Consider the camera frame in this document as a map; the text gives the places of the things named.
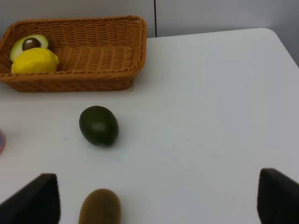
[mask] basket rim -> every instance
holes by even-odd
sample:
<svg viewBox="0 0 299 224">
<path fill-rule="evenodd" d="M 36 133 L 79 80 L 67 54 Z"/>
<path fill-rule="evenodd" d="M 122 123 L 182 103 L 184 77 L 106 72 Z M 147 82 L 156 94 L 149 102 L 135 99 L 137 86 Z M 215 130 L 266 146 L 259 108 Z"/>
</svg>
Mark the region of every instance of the basket rim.
<svg viewBox="0 0 299 224">
<path fill-rule="evenodd" d="M 142 26 L 140 34 L 142 36 L 142 44 L 146 42 L 147 39 L 147 24 L 146 21 L 138 15 L 124 15 L 124 16 L 106 16 L 106 17 L 78 17 L 78 18 L 46 18 L 46 19 L 32 19 L 32 20 L 21 20 L 13 23 L 9 26 L 7 31 L 4 33 L 2 39 L 0 40 L 0 54 L 1 51 L 8 40 L 14 28 L 19 25 L 31 24 L 31 23 L 52 23 L 52 22 L 76 22 L 76 21 L 121 21 L 121 20 L 139 20 Z M 127 69 L 122 70 L 70 70 L 70 71 L 55 71 L 55 72 L 43 72 L 43 73 L 0 73 L 0 82 L 22 82 L 26 81 L 30 77 L 30 81 L 40 81 L 40 80 L 84 80 L 87 79 L 111 79 L 118 77 L 129 77 L 137 73 L 144 66 L 146 49 L 141 48 L 141 58 L 138 60 L 137 64 L 131 66 Z"/>
</svg>

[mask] brown kiwi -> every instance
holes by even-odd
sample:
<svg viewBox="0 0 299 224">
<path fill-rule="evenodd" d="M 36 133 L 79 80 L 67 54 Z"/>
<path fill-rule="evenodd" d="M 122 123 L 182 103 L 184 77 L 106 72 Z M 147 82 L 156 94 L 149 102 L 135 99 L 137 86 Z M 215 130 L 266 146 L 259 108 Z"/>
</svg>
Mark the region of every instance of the brown kiwi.
<svg viewBox="0 0 299 224">
<path fill-rule="evenodd" d="M 92 192 L 83 202 L 79 224 L 120 224 L 121 203 L 117 195 L 108 189 Z"/>
</svg>

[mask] dark green avocado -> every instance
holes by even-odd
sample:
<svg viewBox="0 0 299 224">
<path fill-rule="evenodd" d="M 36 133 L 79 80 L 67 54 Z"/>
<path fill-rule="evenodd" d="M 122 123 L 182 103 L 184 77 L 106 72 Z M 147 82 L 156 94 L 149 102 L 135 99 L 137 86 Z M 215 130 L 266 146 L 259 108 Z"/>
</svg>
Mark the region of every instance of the dark green avocado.
<svg viewBox="0 0 299 224">
<path fill-rule="evenodd" d="M 79 126 L 86 140 L 96 146 L 112 145 L 119 133 L 116 117 L 102 106 L 84 110 L 80 115 Z"/>
</svg>

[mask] kiwi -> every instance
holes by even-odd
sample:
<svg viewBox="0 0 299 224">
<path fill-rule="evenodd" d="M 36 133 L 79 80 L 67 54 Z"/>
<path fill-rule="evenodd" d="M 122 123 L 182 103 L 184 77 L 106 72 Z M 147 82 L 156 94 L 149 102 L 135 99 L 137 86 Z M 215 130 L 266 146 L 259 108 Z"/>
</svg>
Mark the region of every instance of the kiwi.
<svg viewBox="0 0 299 224">
<path fill-rule="evenodd" d="M 108 189 L 93 191 L 83 202 L 79 224 L 120 224 L 121 203 Z"/>
<path fill-rule="evenodd" d="M 41 34 L 34 34 L 26 36 L 17 41 L 10 51 L 10 60 L 13 62 L 23 51 L 31 48 L 48 48 L 49 43 L 45 36 Z"/>
</svg>

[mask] pink object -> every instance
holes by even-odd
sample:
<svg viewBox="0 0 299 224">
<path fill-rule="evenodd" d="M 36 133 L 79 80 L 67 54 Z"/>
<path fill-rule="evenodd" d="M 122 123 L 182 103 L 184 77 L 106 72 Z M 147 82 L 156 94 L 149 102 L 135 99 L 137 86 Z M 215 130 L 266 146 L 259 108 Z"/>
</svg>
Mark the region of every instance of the pink object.
<svg viewBox="0 0 299 224">
<path fill-rule="evenodd" d="M 0 154 L 2 153 L 2 151 L 4 149 L 5 143 L 6 143 L 5 136 L 4 136 L 3 132 L 0 130 Z"/>
</svg>

